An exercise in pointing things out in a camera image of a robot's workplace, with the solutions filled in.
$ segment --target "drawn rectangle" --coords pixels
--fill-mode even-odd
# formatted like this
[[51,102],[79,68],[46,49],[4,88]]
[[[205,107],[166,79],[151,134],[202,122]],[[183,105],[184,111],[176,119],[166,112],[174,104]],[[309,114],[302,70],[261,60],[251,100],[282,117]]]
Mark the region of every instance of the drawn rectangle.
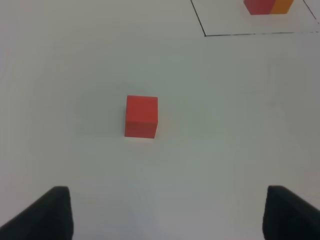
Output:
[[243,0],[192,2],[207,36],[310,33],[319,30],[318,22],[303,0],[295,0],[287,14],[270,15],[250,15]]

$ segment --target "white surface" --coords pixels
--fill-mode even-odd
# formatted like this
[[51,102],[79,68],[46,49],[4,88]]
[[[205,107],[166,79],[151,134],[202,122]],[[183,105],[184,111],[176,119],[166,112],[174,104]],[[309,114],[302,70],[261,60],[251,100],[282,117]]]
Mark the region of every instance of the white surface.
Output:
[[193,0],[193,4],[207,35],[319,31],[303,0],[293,1],[288,14],[272,15],[250,15],[243,0]]
[[75,240],[262,240],[268,185],[320,207],[319,35],[206,38],[188,0],[5,0],[0,31],[0,225],[56,185]]

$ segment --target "red cube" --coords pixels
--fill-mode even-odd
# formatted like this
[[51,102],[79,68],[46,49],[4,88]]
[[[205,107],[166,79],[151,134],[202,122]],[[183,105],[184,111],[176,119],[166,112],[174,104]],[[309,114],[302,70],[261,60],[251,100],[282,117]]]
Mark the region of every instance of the red cube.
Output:
[[251,15],[270,14],[275,2],[276,0],[244,0],[244,4]]
[[125,137],[154,139],[158,126],[158,98],[127,96]]

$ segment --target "block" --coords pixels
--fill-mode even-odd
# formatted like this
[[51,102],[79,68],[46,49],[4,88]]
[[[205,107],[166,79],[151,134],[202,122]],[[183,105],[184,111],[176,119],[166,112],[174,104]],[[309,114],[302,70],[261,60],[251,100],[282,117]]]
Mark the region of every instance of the block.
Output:
[[244,0],[244,4],[251,15],[268,15],[275,3],[276,0]]
[[154,96],[127,96],[124,136],[154,139],[157,126],[158,98]]
[[271,14],[287,14],[294,0],[276,0]]

